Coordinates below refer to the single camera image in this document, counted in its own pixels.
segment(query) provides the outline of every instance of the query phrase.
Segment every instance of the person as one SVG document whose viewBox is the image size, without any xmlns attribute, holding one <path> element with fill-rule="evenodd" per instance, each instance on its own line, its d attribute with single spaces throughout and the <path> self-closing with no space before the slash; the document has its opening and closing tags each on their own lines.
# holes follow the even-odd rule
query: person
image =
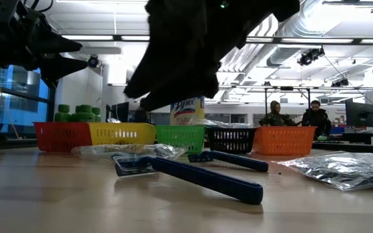
<svg viewBox="0 0 373 233">
<path fill-rule="evenodd" d="M 273 100 L 270 103 L 271 112 L 267 114 L 260 121 L 261 126 L 294 126 L 295 123 L 290 119 L 289 115 L 280 114 L 281 106 L 280 103 Z"/>
<path fill-rule="evenodd" d="M 303 114 L 302 126 L 316 126 L 315 137 L 330 134 L 331 124 L 328 114 L 326 110 L 321 109 L 321 103 L 318 100 L 312 101 L 310 108 Z"/>
</svg>

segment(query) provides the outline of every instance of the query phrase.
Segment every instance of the hooded jacket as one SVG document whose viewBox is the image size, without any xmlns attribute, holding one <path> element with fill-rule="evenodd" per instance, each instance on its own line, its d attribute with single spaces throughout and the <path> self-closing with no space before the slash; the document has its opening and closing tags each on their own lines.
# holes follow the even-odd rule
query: hooded jacket
<svg viewBox="0 0 373 233">
<path fill-rule="evenodd" d="M 288 126 L 294 124 L 294 122 L 286 117 L 286 115 L 277 113 L 277 104 L 279 103 L 274 100 L 270 103 L 270 113 L 268 113 L 267 116 L 260 121 L 261 126 Z"/>
<path fill-rule="evenodd" d="M 329 135 L 331 130 L 331 123 L 324 109 L 319 109 L 318 111 L 306 109 L 306 112 L 303 114 L 302 125 L 316 126 L 315 135 L 317 137 L 322 134 Z"/>
</svg>

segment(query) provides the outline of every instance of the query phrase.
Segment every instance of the yellow basket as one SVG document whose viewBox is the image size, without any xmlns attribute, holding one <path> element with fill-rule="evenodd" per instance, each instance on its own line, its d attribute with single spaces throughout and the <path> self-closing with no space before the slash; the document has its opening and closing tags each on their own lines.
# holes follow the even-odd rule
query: yellow basket
<svg viewBox="0 0 373 233">
<path fill-rule="evenodd" d="M 92 145 L 154 144 L 155 126 L 147 123 L 89 123 Z"/>
</svg>

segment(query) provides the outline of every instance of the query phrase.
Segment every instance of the blue window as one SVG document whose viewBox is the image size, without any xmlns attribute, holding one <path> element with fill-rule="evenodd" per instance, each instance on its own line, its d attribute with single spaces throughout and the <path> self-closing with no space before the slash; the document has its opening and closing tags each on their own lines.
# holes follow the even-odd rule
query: blue window
<svg viewBox="0 0 373 233">
<path fill-rule="evenodd" d="M 13 133 L 11 121 L 20 134 L 35 134 L 33 122 L 47 120 L 47 104 L 35 100 L 0 94 L 0 124 L 2 133 Z"/>
<path fill-rule="evenodd" d="M 21 93 L 31 94 L 40 98 L 49 98 L 49 88 L 41 80 L 40 70 L 26 71 L 24 68 L 10 65 L 0 72 L 1 87 Z"/>
</svg>

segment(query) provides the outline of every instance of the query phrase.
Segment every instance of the computer monitor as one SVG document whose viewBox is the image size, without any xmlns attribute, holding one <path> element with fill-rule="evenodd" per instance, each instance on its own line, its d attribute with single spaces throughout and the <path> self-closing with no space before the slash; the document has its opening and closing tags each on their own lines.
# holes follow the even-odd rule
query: computer monitor
<svg viewBox="0 0 373 233">
<path fill-rule="evenodd" d="M 106 106 L 107 118 L 114 118 L 120 122 L 127 122 L 129 118 L 129 102 Z"/>
<path fill-rule="evenodd" d="M 346 102 L 346 125 L 354 127 L 373 127 L 373 105 Z"/>
</svg>

